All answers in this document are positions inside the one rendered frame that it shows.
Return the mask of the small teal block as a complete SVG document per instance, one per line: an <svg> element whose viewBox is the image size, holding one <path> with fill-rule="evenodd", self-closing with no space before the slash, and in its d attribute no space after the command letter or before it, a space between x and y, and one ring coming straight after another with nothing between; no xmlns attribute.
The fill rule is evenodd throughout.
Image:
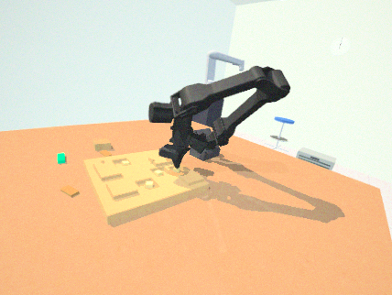
<svg viewBox="0 0 392 295"><path fill-rule="evenodd" d="M65 155L63 154L58 154L58 164L60 163L65 163Z"/></svg>

